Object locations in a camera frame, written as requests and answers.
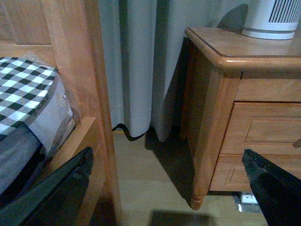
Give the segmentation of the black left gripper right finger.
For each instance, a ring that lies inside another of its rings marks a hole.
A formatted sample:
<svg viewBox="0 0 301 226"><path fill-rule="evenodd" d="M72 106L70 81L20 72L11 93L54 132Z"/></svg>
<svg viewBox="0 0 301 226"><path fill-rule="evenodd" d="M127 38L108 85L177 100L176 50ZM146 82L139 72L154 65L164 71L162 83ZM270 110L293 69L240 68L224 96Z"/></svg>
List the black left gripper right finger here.
<svg viewBox="0 0 301 226"><path fill-rule="evenodd" d="M301 224L301 180L251 149L242 157L250 188L269 226Z"/></svg>

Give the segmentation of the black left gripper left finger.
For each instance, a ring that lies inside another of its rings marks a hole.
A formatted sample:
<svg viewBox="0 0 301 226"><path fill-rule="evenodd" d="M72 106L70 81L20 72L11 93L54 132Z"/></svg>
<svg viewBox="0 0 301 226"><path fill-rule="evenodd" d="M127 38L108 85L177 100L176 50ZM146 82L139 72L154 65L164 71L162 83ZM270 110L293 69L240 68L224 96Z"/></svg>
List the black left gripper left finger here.
<svg viewBox="0 0 301 226"><path fill-rule="evenodd" d="M86 147L24 195L0 210L2 226L73 226L94 162Z"/></svg>

